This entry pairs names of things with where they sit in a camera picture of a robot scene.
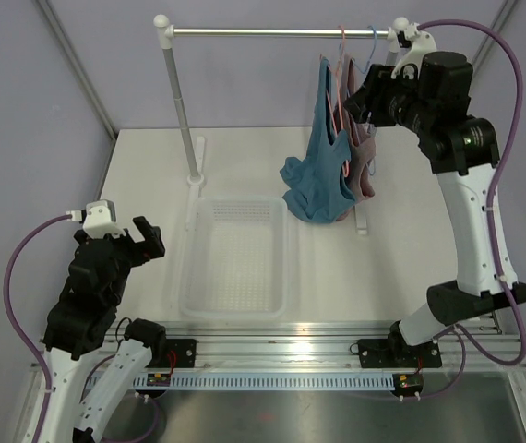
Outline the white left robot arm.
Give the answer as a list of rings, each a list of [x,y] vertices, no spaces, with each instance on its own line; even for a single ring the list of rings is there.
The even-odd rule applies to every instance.
[[[116,318],[131,269],[165,254],[161,230],[145,218],[133,223],[143,239],[128,233],[99,239],[77,231],[78,248],[43,336],[50,372],[43,442],[98,442],[119,402],[144,367],[166,358],[166,330],[138,318],[129,324],[114,359],[90,392],[87,376]]]

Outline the blue tank top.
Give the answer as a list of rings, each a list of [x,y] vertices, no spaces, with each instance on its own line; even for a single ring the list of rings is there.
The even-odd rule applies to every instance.
[[[333,223],[356,203],[355,194],[346,184],[351,151],[347,132],[338,129],[340,121],[333,110],[331,66],[326,57],[321,57],[305,156],[288,157],[280,170],[288,186],[283,199],[288,210],[302,222]]]

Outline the pink wire hanger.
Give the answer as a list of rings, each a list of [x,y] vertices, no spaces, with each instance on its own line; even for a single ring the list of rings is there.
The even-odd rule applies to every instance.
[[[334,80],[335,80],[336,93],[337,93],[336,105],[337,105],[339,122],[340,122],[340,127],[337,127],[334,115],[331,116],[331,123],[333,125],[333,132],[335,133],[335,135],[338,135],[338,133],[341,130],[345,129],[342,100],[341,100],[341,73],[342,73],[342,62],[344,59],[344,52],[345,52],[346,35],[345,35],[345,28],[342,25],[339,25],[338,29],[341,32],[341,41],[339,45],[339,56],[337,60],[337,67],[335,69],[332,69],[331,67],[329,68],[329,72],[331,73],[331,75],[334,77]]]

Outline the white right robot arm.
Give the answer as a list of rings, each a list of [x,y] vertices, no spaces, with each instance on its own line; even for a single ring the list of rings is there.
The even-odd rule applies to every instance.
[[[393,323],[379,356],[410,366],[458,323],[526,303],[498,215],[501,158],[492,124],[469,115],[473,69],[459,53],[435,51],[401,70],[373,64],[344,107],[357,123],[402,126],[418,137],[441,189],[454,235],[457,277],[429,287],[426,302]]]

